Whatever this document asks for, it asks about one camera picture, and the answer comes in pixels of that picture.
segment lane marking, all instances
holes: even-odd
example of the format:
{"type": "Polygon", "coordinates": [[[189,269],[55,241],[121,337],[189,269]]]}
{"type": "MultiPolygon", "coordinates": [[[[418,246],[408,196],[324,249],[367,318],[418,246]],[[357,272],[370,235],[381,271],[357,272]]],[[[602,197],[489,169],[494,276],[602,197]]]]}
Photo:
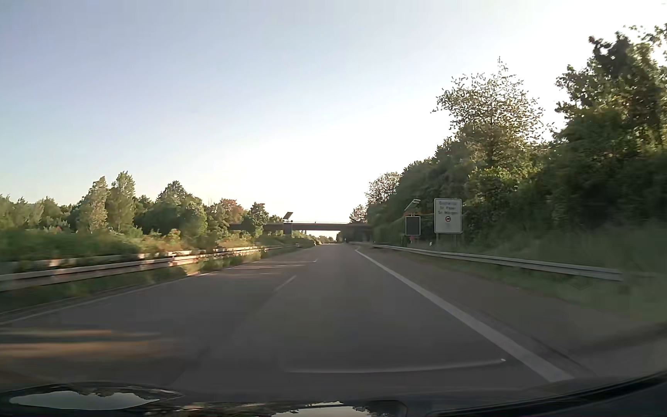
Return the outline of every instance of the lane marking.
{"type": "Polygon", "coordinates": [[[284,368],[286,373],[411,373],[438,370],[455,370],[460,368],[474,368],[489,365],[501,365],[505,359],[494,359],[492,361],[458,362],[456,364],[430,365],[430,366],[393,366],[383,368],[352,368],[352,369],[298,369],[284,368]]]}
{"type": "Polygon", "coordinates": [[[410,279],[407,279],[406,277],[402,276],[401,274],[387,268],[385,265],[382,263],[379,263],[375,261],[374,259],[368,257],[366,254],[363,254],[360,252],[358,249],[355,250],[358,254],[361,254],[363,257],[374,263],[375,265],[379,266],[383,270],[385,270],[387,273],[390,275],[393,275],[395,278],[398,278],[399,280],[403,281],[403,283],[412,289],[416,290],[419,294],[423,295],[426,297],[429,301],[432,303],[436,304],[439,306],[441,309],[452,315],[453,317],[457,318],[464,324],[466,324],[468,327],[471,329],[475,330],[478,332],[481,336],[485,337],[489,341],[493,342],[496,346],[499,348],[503,349],[506,353],[509,355],[515,357],[516,359],[522,361],[524,365],[528,366],[529,369],[532,371],[540,374],[544,379],[546,379],[549,382],[557,382],[557,381],[566,381],[569,379],[573,379],[574,376],[567,373],[564,370],[561,370],[555,365],[552,365],[551,363],[547,362],[545,359],[542,359],[540,356],[537,354],[533,353],[532,351],[526,349],[524,346],[519,345],[515,341],[513,341],[511,338],[503,335],[501,332],[498,332],[497,330],[493,329],[492,327],[489,327],[482,321],[478,320],[477,318],[468,315],[468,313],[464,312],[463,310],[453,306],[452,304],[449,304],[446,300],[443,298],[440,298],[438,295],[434,294],[433,292],[430,292],[428,289],[423,288],[422,286],[414,283],[410,279]]]}
{"type": "Polygon", "coordinates": [[[287,279],[287,280],[284,281],[282,284],[280,284],[277,288],[275,288],[273,292],[277,292],[277,291],[279,291],[280,289],[282,289],[283,286],[289,284],[290,281],[292,281],[292,280],[295,279],[295,277],[297,277],[297,275],[293,275],[293,276],[291,276],[289,279],[287,279]]]}

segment bridge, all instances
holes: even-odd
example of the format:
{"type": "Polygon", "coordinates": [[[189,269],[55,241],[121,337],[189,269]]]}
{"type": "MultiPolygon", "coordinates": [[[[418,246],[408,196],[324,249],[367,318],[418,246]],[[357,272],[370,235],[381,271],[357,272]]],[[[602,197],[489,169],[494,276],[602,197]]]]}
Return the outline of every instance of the bridge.
{"type": "MultiPolygon", "coordinates": [[[[229,230],[242,230],[241,223],[231,223],[229,230]]],[[[291,234],[293,230],[303,231],[326,231],[326,232],[362,232],[367,240],[372,236],[372,226],[367,223],[319,223],[319,222],[284,222],[267,223],[264,225],[264,232],[275,232],[283,230],[285,234],[291,234]]]]}

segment road sign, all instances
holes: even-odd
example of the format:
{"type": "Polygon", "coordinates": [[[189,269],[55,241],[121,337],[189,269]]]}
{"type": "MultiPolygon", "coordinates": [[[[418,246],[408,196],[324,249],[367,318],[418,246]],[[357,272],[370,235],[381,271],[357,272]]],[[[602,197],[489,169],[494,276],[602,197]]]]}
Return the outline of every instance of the road sign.
{"type": "Polygon", "coordinates": [[[405,217],[405,235],[419,236],[421,235],[421,217],[420,216],[406,216],[405,217]]]}
{"type": "Polygon", "coordinates": [[[433,232],[462,233],[462,199],[433,199],[433,232]]]}

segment clear sky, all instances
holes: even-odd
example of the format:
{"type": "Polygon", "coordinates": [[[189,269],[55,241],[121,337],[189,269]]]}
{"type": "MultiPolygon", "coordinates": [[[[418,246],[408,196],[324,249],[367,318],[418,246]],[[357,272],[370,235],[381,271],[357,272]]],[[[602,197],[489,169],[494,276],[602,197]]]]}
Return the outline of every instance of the clear sky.
{"type": "Polygon", "coordinates": [[[150,197],[347,221],[448,137],[452,76],[500,56],[562,123],[589,35],[665,22],[646,0],[0,1],[0,194],[75,203],[127,170],[150,197]]]}

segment white sign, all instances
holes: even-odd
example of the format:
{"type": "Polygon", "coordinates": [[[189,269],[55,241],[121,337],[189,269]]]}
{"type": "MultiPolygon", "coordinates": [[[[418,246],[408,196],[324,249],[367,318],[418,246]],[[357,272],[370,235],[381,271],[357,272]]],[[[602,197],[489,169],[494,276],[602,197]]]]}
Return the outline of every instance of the white sign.
{"type": "Polygon", "coordinates": [[[433,199],[433,232],[462,233],[462,199],[433,199]]]}

